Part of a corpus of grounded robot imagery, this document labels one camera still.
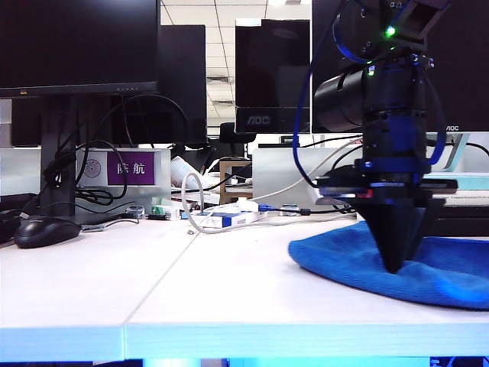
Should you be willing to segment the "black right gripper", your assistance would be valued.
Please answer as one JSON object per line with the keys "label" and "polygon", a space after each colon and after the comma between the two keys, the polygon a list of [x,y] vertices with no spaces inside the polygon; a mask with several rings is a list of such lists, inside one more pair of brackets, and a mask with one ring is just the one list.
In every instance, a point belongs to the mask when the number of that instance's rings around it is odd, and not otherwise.
{"label": "black right gripper", "polygon": [[396,202],[405,198],[417,201],[434,194],[456,192],[456,180],[426,177],[439,161],[446,142],[445,119],[439,116],[434,151],[429,157],[426,155],[426,120],[425,114],[363,114],[360,118],[362,156],[353,164],[332,167],[316,179],[323,196],[353,203],[367,222],[384,267],[390,273],[397,273],[406,260],[413,258],[445,202],[426,201],[414,207],[397,267],[393,205],[358,201]]}

